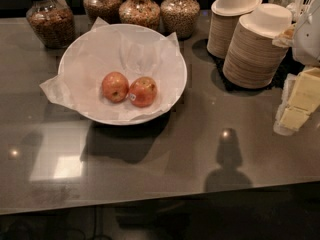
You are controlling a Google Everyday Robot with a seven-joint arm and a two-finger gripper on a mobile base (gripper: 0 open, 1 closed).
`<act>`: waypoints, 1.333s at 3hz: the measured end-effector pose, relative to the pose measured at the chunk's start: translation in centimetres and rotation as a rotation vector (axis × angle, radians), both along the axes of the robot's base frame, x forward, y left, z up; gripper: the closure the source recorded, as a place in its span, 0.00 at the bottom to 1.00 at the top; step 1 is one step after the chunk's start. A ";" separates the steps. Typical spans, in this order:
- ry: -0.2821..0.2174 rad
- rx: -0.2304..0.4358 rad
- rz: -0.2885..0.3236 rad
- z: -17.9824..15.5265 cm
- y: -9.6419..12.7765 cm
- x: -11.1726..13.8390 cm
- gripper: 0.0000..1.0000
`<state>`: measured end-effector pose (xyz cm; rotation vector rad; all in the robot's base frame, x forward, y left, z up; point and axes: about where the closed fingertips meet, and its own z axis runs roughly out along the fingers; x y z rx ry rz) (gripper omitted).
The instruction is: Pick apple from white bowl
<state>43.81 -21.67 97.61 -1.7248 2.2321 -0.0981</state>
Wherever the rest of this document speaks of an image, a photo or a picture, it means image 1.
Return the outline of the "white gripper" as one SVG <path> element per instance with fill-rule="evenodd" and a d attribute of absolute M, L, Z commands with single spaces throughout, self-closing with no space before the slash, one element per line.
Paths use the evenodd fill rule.
<path fill-rule="evenodd" d="M 295 30 L 294 26 L 290 26 L 277 35 L 272 44 L 281 48 L 292 46 L 296 61 L 308 66 L 320 66 L 320 0 L 313 0 L 307 7 Z M 320 68 L 305 67 L 298 75 L 289 74 L 284 82 L 281 100 L 273 130 L 277 134 L 290 136 L 298 132 L 320 106 Z"/>

